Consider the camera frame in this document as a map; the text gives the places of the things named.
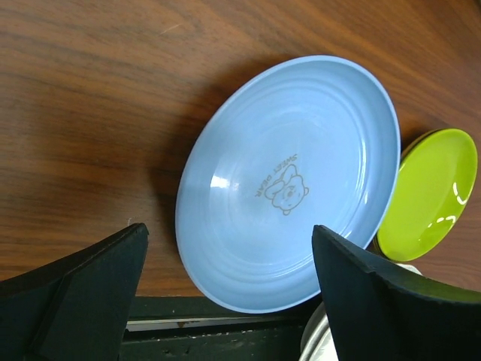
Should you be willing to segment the blue plate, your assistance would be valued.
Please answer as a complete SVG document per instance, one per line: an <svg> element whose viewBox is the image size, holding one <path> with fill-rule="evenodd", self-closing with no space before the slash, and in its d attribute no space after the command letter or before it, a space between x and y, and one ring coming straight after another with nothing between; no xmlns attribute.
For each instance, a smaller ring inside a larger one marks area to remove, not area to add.
<svg viewBox="0 0 481 361"><path fill-rule="evenodd" d="M210 118L183 170L175 236L188 276L248 314L317 296L313 227L366 248L400 153L393 102L361 65L318 55L263 71Z"/></svg>

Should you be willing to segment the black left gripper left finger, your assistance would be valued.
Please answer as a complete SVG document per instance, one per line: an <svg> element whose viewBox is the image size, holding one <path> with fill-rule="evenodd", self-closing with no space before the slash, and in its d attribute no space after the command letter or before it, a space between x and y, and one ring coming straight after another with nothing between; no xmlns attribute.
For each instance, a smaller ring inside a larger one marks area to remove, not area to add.
<svg viewBox="0 0 481 361"><path fill-rule="evenodd" d="M117 360L148 248L134 223L1 282L3 360Z"/></svg>

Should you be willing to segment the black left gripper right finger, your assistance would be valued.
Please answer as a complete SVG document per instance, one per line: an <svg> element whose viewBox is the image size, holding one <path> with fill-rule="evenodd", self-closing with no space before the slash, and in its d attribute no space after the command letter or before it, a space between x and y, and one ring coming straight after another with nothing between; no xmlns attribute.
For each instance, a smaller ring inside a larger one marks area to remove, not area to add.
<svg viewBox="0 0 481 361"><path fill-rule="evenodd" d="M418 275L314 226L313 258L340 360L478 360L480 294Z"/></svg>

